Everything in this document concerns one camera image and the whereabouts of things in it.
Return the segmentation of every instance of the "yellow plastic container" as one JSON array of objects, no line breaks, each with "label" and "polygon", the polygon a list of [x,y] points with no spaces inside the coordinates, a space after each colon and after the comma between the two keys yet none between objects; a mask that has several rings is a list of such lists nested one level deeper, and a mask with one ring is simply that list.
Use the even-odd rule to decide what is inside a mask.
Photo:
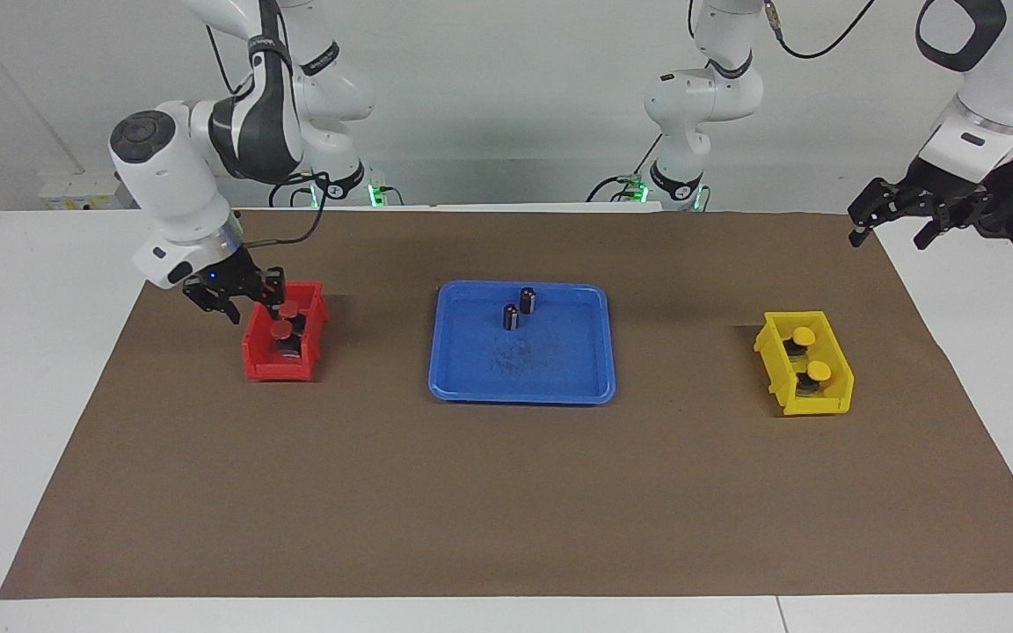
[{"label": "yellow plastic container", "polygon": [[[789,358],[784,341],[792,338],[796,328],[815,332],[815,341],[803,355]],[[847,357],[836,340],[827,314],[823,312],[765,312],[764,328],[757,335],[755,351],[761,352],[764,368],[769,373],[769,393],[784,408],[786,416],[815,416],[824,413],[845,413],[851,408],[851,392],[855,389],[855,374]],[[819,361],[831,369],[829,380],[820,383],[819,390],[808,396],[796,393],[800,373],[807,373],[808,364]]]}]

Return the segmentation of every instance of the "white wall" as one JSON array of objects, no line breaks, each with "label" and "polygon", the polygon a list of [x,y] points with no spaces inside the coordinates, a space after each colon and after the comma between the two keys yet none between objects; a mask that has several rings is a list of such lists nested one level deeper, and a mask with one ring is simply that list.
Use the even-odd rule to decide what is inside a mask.
[{"label": "white wall", "polygon": [[[326,4],[346,59],[378,87],[377,111],[354,126],[359,145],[410,204],[579,200],[654,139],[644,85],[704,62],[683,0]],[[797,49],[822,47],[860,5],[784,0],[785,33]],[[920,5],[878,3],[812,62],[761,33],[763,107],[707,126],[712,208],[840,211],[869,177],[901,176],[960,81],[917,53]],[[241,77],[242,45],[222,45]],[[51,129],[13,142],[0,104],[0,167],[17,173],[0,177],[4,208],[36,206],[41,171],[77,161],[110,172],[105,140],[126,113],[223,93],[205,32],[177,0],[0,0],[0,64],[31,103],[28,121]],[[266,188],[223,190],[256,204]]]}]

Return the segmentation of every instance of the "brown table surface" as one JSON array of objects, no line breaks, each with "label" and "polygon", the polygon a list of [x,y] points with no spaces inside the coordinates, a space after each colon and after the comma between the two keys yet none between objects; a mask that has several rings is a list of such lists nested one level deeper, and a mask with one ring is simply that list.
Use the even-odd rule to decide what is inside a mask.
[{"label": "brown table surface", "polygon": [[[332,213],[254,251],[326,284],[307,384],[246,382],[241,329],[145,289],[0,597],[1013,591],[1010,470],[883,250],[847,229]],[[436,294],[464,278],[602,286],[615,400],[435,400]],[[752,342],[783,310],[827,311],[850,413],[780,416]]]}]

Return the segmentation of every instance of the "blue plastic tray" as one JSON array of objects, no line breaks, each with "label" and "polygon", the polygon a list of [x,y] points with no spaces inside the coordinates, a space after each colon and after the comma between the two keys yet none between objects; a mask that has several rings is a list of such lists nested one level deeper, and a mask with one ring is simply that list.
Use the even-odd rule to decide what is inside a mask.
[{"label": "blue plastic tray", "polygon": [[[530,286],[535,311],[503,328]],[[608,298],[591,285],[450,282],[440,289],[430,390],[442,400],[604,404],[616,395]]]}]

